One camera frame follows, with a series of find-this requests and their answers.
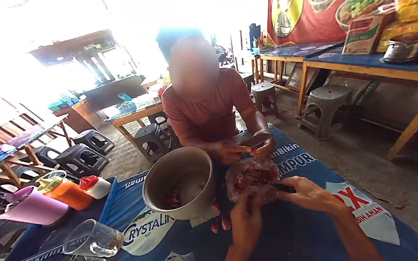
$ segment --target man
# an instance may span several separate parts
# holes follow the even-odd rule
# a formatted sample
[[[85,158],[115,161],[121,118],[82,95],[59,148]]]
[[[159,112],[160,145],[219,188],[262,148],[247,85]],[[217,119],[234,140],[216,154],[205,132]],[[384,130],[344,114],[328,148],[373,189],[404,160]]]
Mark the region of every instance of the man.
[[[162,94],[162,104],[183,146],[201,148],[224,164],[240,160],[241,152],[265,158],[274,150],[274,139],[257,150],[232,140],[238,134],[233,106],[251,133],[269,133],[269,128],[241,76],[231,68],[219,68],[216,52],[204,38],[178,40],[171,50],[169,73],[172,86]]]
[[[332,217],[350,260],[383,261],[360,229],[351,210],[332,194],[305,177],[284,178],[282,184],[294,187],[296,193],[279,192],[279,199],[293,202],[309,210],[326,212]],[[257,244],[262,228],[261,199],[252,193],[242,194],[230,212],[230,217],[233,245],[229,248],[226,261],[247,261]]]

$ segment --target red bottle cap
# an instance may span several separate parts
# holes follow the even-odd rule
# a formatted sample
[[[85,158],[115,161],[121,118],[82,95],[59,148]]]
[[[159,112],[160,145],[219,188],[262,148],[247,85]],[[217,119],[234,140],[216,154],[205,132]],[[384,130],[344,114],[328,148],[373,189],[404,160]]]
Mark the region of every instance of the red bottle cap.
[[[83,190],[89,190],[98,181],[99,181],[99,178],[97,176],[94,176],[94,175],[91,175],[89,177],[83,177],[83,178],[80,179],[80,188],[83,189]]]

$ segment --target tabletop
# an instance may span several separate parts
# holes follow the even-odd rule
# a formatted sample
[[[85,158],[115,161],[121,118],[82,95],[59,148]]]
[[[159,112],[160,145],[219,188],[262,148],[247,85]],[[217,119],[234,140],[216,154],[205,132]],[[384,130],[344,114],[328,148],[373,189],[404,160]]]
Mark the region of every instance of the tabletop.
[[[260,51],[260,55],[268,56],[292,56],[292,57],[307,57],[318,52],[330,49],[343,42],[330,43],[310,43],[310,44],[288,44],[281,46],[270,47],[267,50]]]
[[[276,140],[276,148],[269,158],[277,164],[283,177],[305,176],[353,207],[357,222],[385,260],[418,260],[418,234],[412,228],[345,182],[279,129],[269,126]],[[224,184],[227,169],[228,166],[214,162],[218,185]],[[146,175],[144,172],[118,183],[105,223],[125,232],[125,243],[109,259],[164,261],[178,254],[185,255],[186,260],[225,259],[232,232],[212,233],[213,220],[192,228],[188,221],[172,220],[148,211],[141,197]],[[218,186],[216,196],[221,215],[227,217],[234,204],[228,200],[226,188]],[[322,212],[277,200],[262,207],[262,220],[262,232],[251,260],[349,259],[332,220]]]
[[[46,134],[49,130],[54,128],[61,120],[67,118],[68,115],[62,115],[57,117],[53,121],[46,121],[34,125],[30,129],[24,131],[22,134],[15,136],[14,138],[8,140],[6,144],[13,145],[15,148],[10,151],[0,151],[0,163],[5,159],[9,158],[14,152],[20,150],[23,146],[32,143],[39,137]]]
[[[124,116],[133,114],[135,112],[141,111],[141,110],[146,110],[149,108],[152,108],[154,106],[157,106],[159,104],[162,104],[162,100],[158,99],[157,101],[155,99],[152,98],[147,98],[147,94],[143,94],[141,96],[138,96],[136,98],[132,99],[133,104],[129,103],[129,102],[125,102],[122,104],[118,104],[115,107],[117,108],[117,113],[111,117],[109,117],[106,121],[107,122],[112,122],[115,121],[117,119],[120,119]]]
[[[66,255],[61,253],[62,244],[74,228],[90,218],[105,222],[118,185],[116,176],[108,177],[106,180],[112,185],[111,191],[107,196],[94,200],[88,208],[79,211],[70,209],[66,217],[62,217],[61,220],[50,226],[30,224],[16,241],[5,261],[65,260]],[[49,259],[40,258],[42,256],[49,256]]]
[[[402,64],[389,64],[381,62],[383,53],[375,54],[353,54],[353,55],[341,55],[343,47],[334,47],[330,50],[323,52],[322,54],[316,54],[304,58],[305,61],[324,62],[324,63],[336,63],[344,65],[359,65],[365,67],[376,67],[393,70],[413,71],[418,72],[418,62],[407,62]]]

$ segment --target cardboard box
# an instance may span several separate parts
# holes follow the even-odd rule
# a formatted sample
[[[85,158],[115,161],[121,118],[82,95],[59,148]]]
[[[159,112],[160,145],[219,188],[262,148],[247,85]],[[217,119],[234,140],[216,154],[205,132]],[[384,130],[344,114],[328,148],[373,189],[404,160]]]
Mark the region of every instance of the cardboard box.
[[[377,10],[349,25],[342,54],[374,53],[385,25],[395,19],[395,9]]]

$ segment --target metal pot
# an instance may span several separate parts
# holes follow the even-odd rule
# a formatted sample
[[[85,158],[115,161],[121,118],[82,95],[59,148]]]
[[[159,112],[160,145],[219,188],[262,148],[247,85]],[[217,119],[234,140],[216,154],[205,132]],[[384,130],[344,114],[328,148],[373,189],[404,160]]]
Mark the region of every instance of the metal pot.
[[[418,32],[398,35],[390,39],[383,56],[385,62],[418,60]]]
[[[206,183],[203,189],[201,182]],[[165,201],[175,189],[182,206],[171,209]],[[144,181],[142,197],[151,210],[188,220],[210,208],[215,190],[209,155],[201,149],[185,147],[167,153],[153,165]]]

